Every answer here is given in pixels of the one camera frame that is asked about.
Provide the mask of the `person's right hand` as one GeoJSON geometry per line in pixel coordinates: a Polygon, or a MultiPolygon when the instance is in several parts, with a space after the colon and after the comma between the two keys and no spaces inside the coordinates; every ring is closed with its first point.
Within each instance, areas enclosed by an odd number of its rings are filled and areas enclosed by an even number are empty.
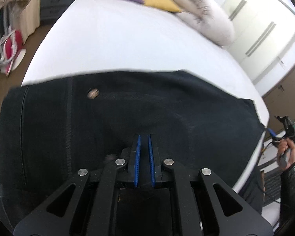
{"type": "Polygon", "coordinates": [[[285,171],[295,163],[295,143],[287,138],[279,141],[277,163],[285,171]]]}

